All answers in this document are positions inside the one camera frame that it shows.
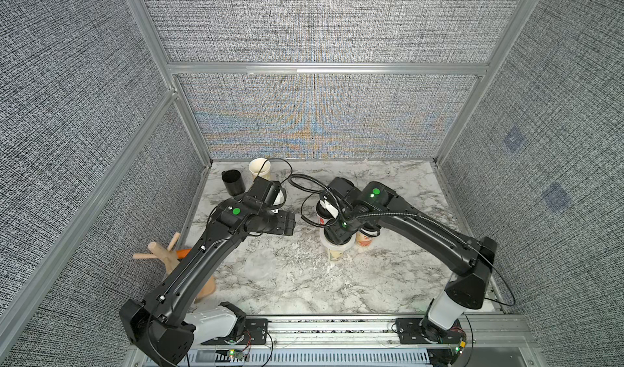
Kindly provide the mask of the red paper cup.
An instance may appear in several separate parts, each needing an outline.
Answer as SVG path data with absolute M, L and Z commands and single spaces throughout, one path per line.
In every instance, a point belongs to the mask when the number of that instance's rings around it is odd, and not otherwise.
M 317 204 L 315 210 L 316 210 L 316 213 L 318 214 L 319 223 L 322 225 L 326 225 L 329 221 L 332 221 L 334 219 L 332 214 L 328 210 L 323 208 L 323 206 L 320 203 Z

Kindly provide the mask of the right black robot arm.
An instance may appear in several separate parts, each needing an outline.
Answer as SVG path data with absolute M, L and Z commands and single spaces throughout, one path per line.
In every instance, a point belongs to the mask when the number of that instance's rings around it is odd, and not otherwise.
M 463 313 L 483 307 L 497 242 L 487 237 L 477 240 L 446 227 L 380 182 L 359 189 L 349 180 L 335 178 L 318 197 L 331 214 L 324 235 L 333 244 L 342 245 L 356 232 L 386 228 L 425 249 L 451 270 L 453 276 L 419 324 L 428 342 L 440 343 Z

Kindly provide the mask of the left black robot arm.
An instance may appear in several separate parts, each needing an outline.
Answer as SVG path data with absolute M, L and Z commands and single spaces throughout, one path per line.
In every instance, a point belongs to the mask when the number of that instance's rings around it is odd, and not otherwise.
M 127 300 L 121 307 L 130 342 L 159 366 L 180 363 L 196 330 L 186 314 L 224 259 L 250 235 L 293 234 L 294 213 L 276 203 L 285 194 L 280 182 L 256 178 L 247 192 L 218 204 L 197 243 L 169 276 L 142 300 Z

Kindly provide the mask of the black cylindrical cup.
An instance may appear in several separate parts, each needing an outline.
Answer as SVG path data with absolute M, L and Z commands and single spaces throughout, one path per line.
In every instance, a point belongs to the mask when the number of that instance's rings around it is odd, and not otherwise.
M 221 177 L 224 187 L 230 196 L 239 196 L 246 191 L 245 182 L 239 170 L 232 169 L 224 171 Z

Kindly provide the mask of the orange mug on rack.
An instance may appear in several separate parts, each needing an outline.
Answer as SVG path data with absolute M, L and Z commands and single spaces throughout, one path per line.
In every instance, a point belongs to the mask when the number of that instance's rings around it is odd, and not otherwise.
M 191 251 L 190 248 L 177 250 L 177 252 L 176 252 L 177 259 L 178 260 L 182 260 L 182 259 L 186 258 L 190 251 Z

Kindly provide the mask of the wooden peg rack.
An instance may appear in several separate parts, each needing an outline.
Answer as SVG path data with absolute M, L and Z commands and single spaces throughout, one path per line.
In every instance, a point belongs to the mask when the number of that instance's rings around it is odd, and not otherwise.
M 135 260 L 149 260 L 158 259 L 165 266 L 167 274 L 172 273 L 175 268 L 180 264 L 180 260 L 177 259 L 175 246 L 180 239 L 180 232 L 176 232 L 171 238 L 167 247 L 164 247 L 157 241 L 151 241 L 147 245 L 149 253 L 133 253 L 133 259 Z M 211 276 L 206 282 L 204 287 L 195 297 L 195 301 L 199 301 L 203 298 L 209 297 L 216 291 L 216 281 L 214 276 Z

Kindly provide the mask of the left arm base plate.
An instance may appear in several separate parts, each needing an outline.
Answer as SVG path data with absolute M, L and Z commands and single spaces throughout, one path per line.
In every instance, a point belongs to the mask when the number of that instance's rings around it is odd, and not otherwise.
M 242 347 L 250 345 L 265 345 L 267 343 L 269 321 L 266 318 L 251 318 L 245 321 L 245 329 L 237 338 L 214 338 L 204 340 L 201 345 L 218 345 Z

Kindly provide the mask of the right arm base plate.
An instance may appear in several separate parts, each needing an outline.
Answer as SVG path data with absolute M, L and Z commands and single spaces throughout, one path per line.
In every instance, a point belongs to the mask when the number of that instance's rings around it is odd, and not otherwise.
M 458 319 L 448 330 L 429 323 L 427 318 L 397 318 L 394 326 L 401 344 L 466 346 L 467 334 Z

